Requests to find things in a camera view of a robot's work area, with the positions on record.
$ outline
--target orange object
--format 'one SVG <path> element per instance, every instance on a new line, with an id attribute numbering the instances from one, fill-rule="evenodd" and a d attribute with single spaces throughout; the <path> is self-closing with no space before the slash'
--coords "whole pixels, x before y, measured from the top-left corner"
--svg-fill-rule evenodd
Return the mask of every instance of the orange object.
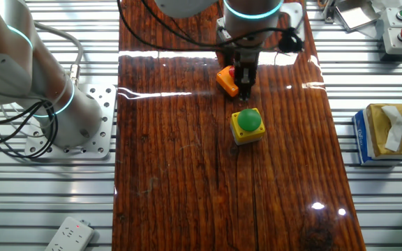
<path id="1" fill-rule="evenodd" d="M 216 74 L 216 81 L 223 87 L 223 89 L 231 96 L 235 97 L 238 94 L 238 86 L 234 83 L 234 78 L 230 75 L 228 66 Z"/>

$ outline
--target wooden table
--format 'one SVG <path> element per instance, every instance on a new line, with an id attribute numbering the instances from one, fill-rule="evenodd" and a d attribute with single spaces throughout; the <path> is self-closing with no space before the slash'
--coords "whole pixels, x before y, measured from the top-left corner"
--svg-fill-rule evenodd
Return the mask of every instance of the wooden table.
<path id="1" fill-rule="evenodd" d="M 193 47 L 122 4 L 145 40 Z M 219 8 L 178 23 L 214 43 Z M 248 102 L 218 90 L 214 52 L 120 31 L 113 250 L 365 250 L 308 20 L 304 52 L 260 55 Z M 231 114 L 252 107 L 266 135 L 237 146 Z"/>

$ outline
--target white control box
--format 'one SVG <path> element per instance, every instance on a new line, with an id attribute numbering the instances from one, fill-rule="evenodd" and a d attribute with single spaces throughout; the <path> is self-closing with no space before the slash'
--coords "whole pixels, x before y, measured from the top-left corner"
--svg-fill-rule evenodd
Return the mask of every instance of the white control box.
<path id="1" fill-rule="evenodd" d="M 398 39 L 401 28 L 388 28 L 382 39 L 384 40 L 385 51 L 388 54 L 402 55 L 402 41 Z"/>
<path id="2" fill-rule="evenodd" d="M 402 8 L 387 8 L 381 14 L 381 20 L 384 22 L 384 28 L 402 28 L 402 20 L 397 15 Z"/>

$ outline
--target control box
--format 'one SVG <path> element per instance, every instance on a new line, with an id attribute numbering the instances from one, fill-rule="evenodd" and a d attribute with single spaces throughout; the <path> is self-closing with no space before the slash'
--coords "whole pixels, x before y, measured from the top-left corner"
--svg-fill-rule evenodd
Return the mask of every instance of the control box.
<path id="1" fill-rule="evenodd" d="M 384 31 L 378 43 L 381 61 L 402 61 L 402 8 L 387 8 L 378 21 Z"/>

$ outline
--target black cable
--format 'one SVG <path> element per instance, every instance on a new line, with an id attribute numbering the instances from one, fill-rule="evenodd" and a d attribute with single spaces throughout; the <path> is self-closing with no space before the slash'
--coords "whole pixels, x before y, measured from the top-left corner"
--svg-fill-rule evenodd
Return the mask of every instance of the black cable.
<path id="1" fill-rule="evenodd" d="M 295 31 L 295 29 L 280 29 L 280 28 L 276 28 L 276 27 L 271 27 L 271 28 L 265 28 L 265 29 L 260 29 L 257 31 L 252 31 L 250 33 L 244 34 L 242 36 L 238 36 L 236 38 L 233 38 L 231 40 L 225 41 L 225 42 L 221 42 L 221 43 L 217 43 L 217 44 L 206 44 L 206 43 L 193 43 L 194 45 L 198 45 L 201 47 L 215 47 L 215 48 L 210 48 L 210 49 L 205 49 L 205 48 L 197 48 L 197 49 L 175 49 L 175 48 L 168 48 L 168 47 L 162 47 L 159 45 L 153 45 L 151 43 L 148 43 L 147 41 L 143 40 L 141 37 L 139 37 L 136 33 L 134 33 L 134 31 L 131 29 L 130 25 L 128 24 L 128 22 L 125 19 L 124 13 L 121 9 L 121 4 L 120 4 L 120 0 L 117 0 L 117 7 L 119 9 L 119 15 L 122 19 L 122 22 L 124 23 L 125 27 L 128 29 L 128 31 L 130 31 L 130 33 L 136 38 L 138 39 L 141 43 L 151 46 L 155 49 L 158 50 L 170 50 L 170 51 L 178 51 L 178 52 L 188 52 L 188 51 L 217 51 L 217 50 L 221 50 L 221 47 L 224 47 L 226 45 L 230 45 L 232 43 L 235 43 L 243 38 L 247 38 L 249 36 L 255 35 L 255 34 L 259 34 L 262 32 L 267 32 L 267 31 L 279 31 L 282 32 L 285 35 L 289 35 L 290 37 L 294 38 L 296 41 L 299 41 L 300 38 L 299 36 L 297 36 L 297 34 L 293 31 Z"/>
<path id="2" fill-rule="evenodd" d="M 298 37 L 297 37 L 297 35 L 295 33 L 290 32 L 290 29 L 280 29 L 280 28 L 275 27 L 275 28 L 266 28 L 266 29 L 261 29 L 261 30 L 257 30 L 257 31 L 252 31 L 252 32 L 249 32 L 249 33 L 244 34 L 242 36 L 236 37 L 236 38 L 234 38 L 232 40 L 228 40 L 228 41 L 221 42 L 221 43 L 216 43 L 216 44 L 208 44 L 208 43 L 196 42 L 194 40 L 187 39 L 183 35 L 177 33 L 174 29 L 172 29 L 170 26 L 168 26 L 166 23 L 164 23 L 164 21 L 161 18 L 159 18 L 157 16 L 157 14 L 155 14 L 153 12 L 153 10 L 150 8 L 150 6 L 147 4 L 147 2 L 145 0 L 140 0 L 140 1 L 145 6 L 145 8 L 148 10 L 148 12 L 154 17 L 154 19 L 156 21 L 158 21 L 160 24 L 162 24 L 162 26 L 164 26 L 164 28 L 166 28 L 168 31 L 170 31 L 174 35 L 179 36 L 180 38 L 184 39 L 185 41 L 187 41 L 189 43 L 193 43 L 194 45 L 197 45 L 197 46 L 200 46 L 200 47 L 223 47 L 223 46 L 229 45 L 231 43 L 235 43 L 235 42 L 237 42 L 237 41 L 239 41 L 239 40 L 241 40 L 243 38 L 247 38 L 249 36 L 256 35 L 256 34 L 259 34 L 259 33 L 262 33 L 262 32 L 266 32 L 266 31 L 280 31 L 280 32 L 282 32 L 284 34 L 288 34 L 288 35 L 292 36 L 295 39 L 298 39 Z"/>
<path id="3" fill-rule="evenodd" d="M 214 51 L 212 49 L 203 49 L 203 48 L 197 48 L 197 49 L 178 49 L 178 48 L 169 48 L 169 47 L 164 47 L 164 46 L 159 46 L 159 45 L 153 45 L 151 43 L 148 43 L 147 41 L 143 40 L 141 37 L 139 37 L 130 27 L 130 25 L 128 24 L 128 22 L 125 19 L 125 15 L 124 12 L 122 11 L 122 7 L 120 4 L 120 0 L 117 0 L 117 8 L 119 9 L 119 15 L 120 18 L 122 20 L 122 22 L 124 23 L 126 29 L 128 31 L 130 31 L 131 35 L 133 35 L 133 37 L 135 37 L 137 40 L 139 40 L 141 43 L 143 43 L 144 45 L 148 45 L 152 48 L 155 48 L 157 50 L 167 50 L 167 51 L 174 51 L 174 52 L 199 52 L 199 51 L 206 51 L 206 52 L 211 52 Z"/>
<path id="4" fill-rule="evenodd" d="M 30 114 L 26 117 L 26 119 L 21 123 L 21 125 L 19 126 L 19 128 L 18 128 L 17 130 L 15 130 L 15 132 L 13 132 L 11 135 L 9 135 L 9 136 L 7 136 L 7 137 L 5 137 L 5 138 L 3 138 L 3 139 L 0 139 L 0 143 L 6 142 L 6 141 L 8 141 L 9 139 L 14 138 L 14 136 L 16 136 L 16 134 L 18 134 L 18 133 L 21 131 L 21 129 L 26 125 L 27 121 L 28 121 L 28 120 L 41 108 L 41 106 L 42 106 L 43 104 L 45 104 L 46 102 L 48 102 L 48 101 L 43 101 L 43 102 L 41 102 L 39 105 L 36 105 L 36 106 L 33 105 L 34 109 L 33 109 L 32 113 L 30 113 Z"/>
<path id="5" fill-rule="evenodd" d="M 154 19 L 156 21 L 158 21 L 162 26 L 164 26 L 164 28 L 166 28 L 168 31 L 170 31 L 171 33 L 173 33 L 174 35 L 184 39 L 185 41 L 189 42 L 189 43 L 193 43 L 194 45 L 198 45 L 198 46 L 207 46 L 207 47 L 214 47 L 215 45 L 200 45 L 201 43 L 196 42 L 195 40 L 193 40 L 192 38 L 187 38 L 181 34 L 179 34 L 178 32 L 176 32 L 174 29 L 172 29 L 172 27 L 168 26 L 161 18 L 159 18 L 157 16 L 157 14 L 155 14 L 155 12 L 151 9 L 151 7 L 147 4 L 147 2 L 145 0 L 140 0 L 142 2 L 142 4 L 144 5 L 144 7 L 148 10 L 148 12 L 154 17 Z"/>
<path id="6" fill-rule="evenodd" d="M 12 118 L 10 118 L 10 119 L 6 119 L 6 120 L 0 121 L 0 125 L 1 125 L 1 124 L 4 124 L 4 123 L 9 123 L 9 122 L 12 122 L 12 121 L 14 121 L 14 120 L 17 120 L 17 119 L 21 118 L 22 116 L 24 116 L 24 115 L 28 114 L 29 112 L 31 112 L 31 110 L 35 109 L 37 106 L 40 106 L 40 107 L 41 107 L 41 104 L 43 104 L 44 102 L 45 102 L 45 101 L 36 102 L 36 103 L 33 104 L 31 107 L 29 107 L 28 109 L 26 109 L 24 112 L 18 114 L 17 116 L 14 116 L 14 117 L 12 117 Z"/>
<path id="7" fill-rule="evenodd" d="M 50 135 L 47 138 L 46 144 L 37 152 L 32 153 L 30 155 L 22 155 L 20 153 L 18 153 L 15 149 L 13 149 L 7 142 L 3 142 L 7 148 L 9 148 L 15 155 L 13 155 L 12 153 L 6 151 L 5 149 L 3 149 L 2 147 L 0 147 L 0 151 L 5 153 L 6 155 L 12 157 L 12 158 L 28 158 L 28 159 L 33 159 L 33 158 L 38 158 L 40 156 L 42 156 L 43 154 L 45 154 L 47 152 L 47 150 L 49 149 L 49 147 L 51 147 L 51 145 L 53 144 L 57 133 L 58 133 L 58 119 L 57 116 L 54 115 L 54 109 L 51 107 L 47 107 L 46 104 L 43 105 L 46 109 L 47 115 L 49 116 L 50 121 L 52 121 L 52 119 L 55 120 L 55 128 L 53 125 L 51 125 L 51 130 L 50 130 Z"/>
<path id="8" fill-rule="evenodd" d="M 190 38 L 191 40 L 193 40 L 193 38 L 190 37 L 190 35 L 188 35 L 188 34 L 179 26 L 179 24 L 176 22 L 176 20 L 175 20 L 173 17 L 171 17 L 170 19 L 172 20 L 172 22 L 174 23 L 174 25 L 176 25 L 176 27 L 178 28 L 178 30 L 180 30 L 187 38 Z"/>

